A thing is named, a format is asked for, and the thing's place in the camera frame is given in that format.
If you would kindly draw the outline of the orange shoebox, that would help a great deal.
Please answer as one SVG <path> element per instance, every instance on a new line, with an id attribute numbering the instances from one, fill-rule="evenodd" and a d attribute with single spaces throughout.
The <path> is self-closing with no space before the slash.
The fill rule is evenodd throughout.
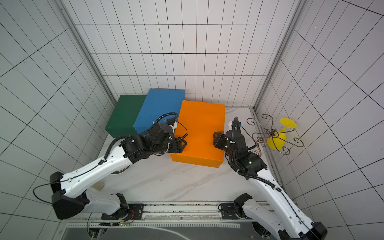
<path id="1" fill-rule="evenodd" d="M 214 133 L 225 130 L 225 106 L 183 101 L 176 137 L 188 133 L 187 146 L 180 154 L 170 154 L 173 162 L 219 168 L 224 161 L 222 150 L 214 147 Z"/>

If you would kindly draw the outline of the blue shoebox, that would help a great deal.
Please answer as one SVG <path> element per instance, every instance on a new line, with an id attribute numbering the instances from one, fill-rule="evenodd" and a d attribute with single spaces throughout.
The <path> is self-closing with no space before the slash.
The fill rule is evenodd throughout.
<path id="1" fill-rule="evenodd" d="M 138 134 L 149 129 L 153 122 L 167 113 L 180 113 L 184 90 L 150 89 L 138 117 L 134 129 Z"/>

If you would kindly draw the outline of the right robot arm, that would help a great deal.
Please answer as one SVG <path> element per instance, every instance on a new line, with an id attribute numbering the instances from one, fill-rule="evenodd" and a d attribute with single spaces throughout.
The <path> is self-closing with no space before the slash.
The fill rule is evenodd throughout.
<path id="1" fill-rule="evenodd" d="M 278 185 L 261 157 L 250 151 L 241 130 L 226 134 L 214 133 L 213 145 L 224 151 L 230 167 L 237 175 L 252 183 L 274 210 L 271 213 L 249 194 L 234 200 L 238 218 L 250 218 L 278 240 L 323 240 L 328 231 L 320 222 L 314 222 L 303 213 Z"/>

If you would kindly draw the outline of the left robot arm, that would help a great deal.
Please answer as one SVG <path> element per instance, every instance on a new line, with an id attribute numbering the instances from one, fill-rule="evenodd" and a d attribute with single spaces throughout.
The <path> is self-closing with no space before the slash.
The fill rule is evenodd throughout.
<path id="1" fill-rule="evenodd" d="M 155 122 L 141 134 L 114 139 L 103 157 L 86 166 L 66 174 L 53 173 L 50 185 L 57 218 L 66 220 L 79 213 L 102 213 L 104 220 L 123 220 L 134 215 L 123 194 L 96 193 L 90 188 L 151 155 L 182 153 L 187 142 L 184 137 L 175 137 L 177 126 L 177 121 Z"/>

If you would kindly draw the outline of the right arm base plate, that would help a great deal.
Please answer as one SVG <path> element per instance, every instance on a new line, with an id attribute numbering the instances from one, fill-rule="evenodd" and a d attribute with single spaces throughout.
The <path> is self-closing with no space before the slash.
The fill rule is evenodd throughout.
<path id="1" fill-rule="evenodd" d="M 240 220 L 244 217 L 244 212 L 239 204 L 221 203 L 218 207 L 223 220 Z"/>

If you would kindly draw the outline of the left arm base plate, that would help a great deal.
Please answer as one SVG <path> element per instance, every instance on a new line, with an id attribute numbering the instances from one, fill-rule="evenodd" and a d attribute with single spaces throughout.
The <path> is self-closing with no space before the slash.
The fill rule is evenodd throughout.
<path id="1" fill-rule="evenodd" d="M 132 221 L 141 220 L 144 212 L 144 204 L 128 204 L 128 208 L 120 208 L 112 215 L 102 214 L 101 219 L 106 221 Z"/>

